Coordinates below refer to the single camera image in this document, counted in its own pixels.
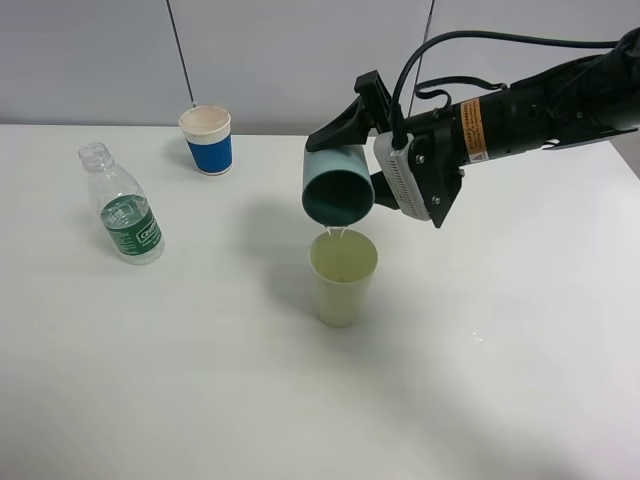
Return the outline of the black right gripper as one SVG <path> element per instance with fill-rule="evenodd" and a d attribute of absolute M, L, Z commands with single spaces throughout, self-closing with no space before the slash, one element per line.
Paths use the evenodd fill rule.
<path fill-rule="evenodd" d="M 307 152 L 319 152 L 351 145 L 364 145 L 372 129 L 392 131 L 399 125 L 400 108 L 393 100 L 379 72 L 360 75 L 354 85 L 357 98 L 334 120 L 313 132 L 306 141 Z M 408 135 L 410 169 L 418 183 L 430 222 L 441 227 L 461 189 L 464 164 L 455 119 L 440 118 L 420 133 Z M 391 210 L 400 207 L 382 171 L 370 176 L 374 203 Z"/>

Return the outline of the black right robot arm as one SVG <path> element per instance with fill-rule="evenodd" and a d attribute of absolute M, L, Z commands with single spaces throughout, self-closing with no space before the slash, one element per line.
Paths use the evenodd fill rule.
<path fill-rule="evenodd" d="M 388 89 L 359 76 L 356 99 L 305 144 L 302 206 L 347 227 L 381 205 L 441 226 L 466 166 L 545 148 L 603 141 L 639 128 L 639 33 L 580 42 L 585 56 L 513 84 L 465 76 L 480 97 L 407 117 L 406 73 Z"/>

